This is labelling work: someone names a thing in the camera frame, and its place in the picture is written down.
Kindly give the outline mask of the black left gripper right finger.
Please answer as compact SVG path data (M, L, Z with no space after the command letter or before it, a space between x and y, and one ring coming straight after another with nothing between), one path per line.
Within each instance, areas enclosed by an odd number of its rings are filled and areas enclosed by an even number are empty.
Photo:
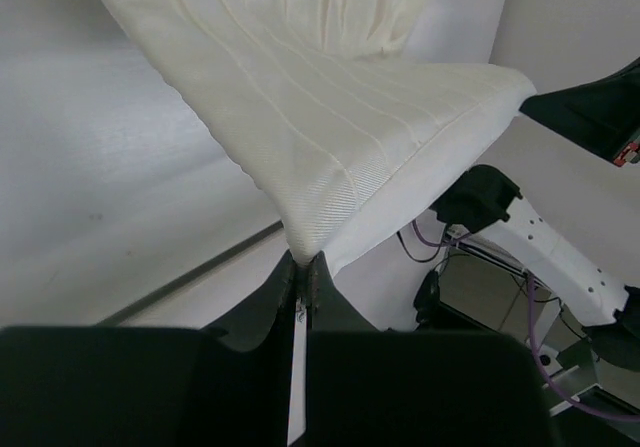
M480 330L381 332L309 266L309 446L559 446L529 351Z

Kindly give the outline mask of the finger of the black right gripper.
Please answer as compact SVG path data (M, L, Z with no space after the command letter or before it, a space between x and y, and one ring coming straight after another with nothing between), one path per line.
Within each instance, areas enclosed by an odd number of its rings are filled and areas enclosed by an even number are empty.
M610 164L637 164L639 61L597 81L534 95L520 112Z

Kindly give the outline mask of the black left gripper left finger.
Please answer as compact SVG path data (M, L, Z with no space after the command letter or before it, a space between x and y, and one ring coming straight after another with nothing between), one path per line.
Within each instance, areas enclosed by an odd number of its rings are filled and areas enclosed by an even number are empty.
M204 329L1 332L5 446L283 446L296 265Z

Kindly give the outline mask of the white skirt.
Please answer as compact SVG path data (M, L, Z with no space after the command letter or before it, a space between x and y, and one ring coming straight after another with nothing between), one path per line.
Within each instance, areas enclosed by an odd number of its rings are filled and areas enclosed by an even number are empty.
M426 0L102 0L332 272L426 210L534 92L491 64L401 57Z

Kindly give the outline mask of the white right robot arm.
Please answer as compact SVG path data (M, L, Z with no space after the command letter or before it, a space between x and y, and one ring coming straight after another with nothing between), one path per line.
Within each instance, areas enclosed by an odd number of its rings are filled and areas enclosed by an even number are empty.
M639 63L597 81L534 95L520 113L616 166L639 161ZM489 165L465 172L432 206L516 259L582 325L592 351L639 369L639 289L604 273L542 220L521 189Z

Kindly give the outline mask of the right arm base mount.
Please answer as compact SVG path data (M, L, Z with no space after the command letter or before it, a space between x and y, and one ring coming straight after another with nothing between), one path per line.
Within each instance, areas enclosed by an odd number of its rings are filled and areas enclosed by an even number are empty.
M409 253L418 260L434 255L437 248L424 245L412 236L405 236ZM420 264L426 271L416 281L416 292L410 297L413 306L428 271L439 273L440 301L481 324L511 335L520 341L526 336L526 299L524 280L501 268L479 260L462 250L442 247L429 264ZM552 322L545 342L551 348L563 350L586 334L567 307ZM601 387L639 408L639 373L633 373L604 360L596 359L596 372Z

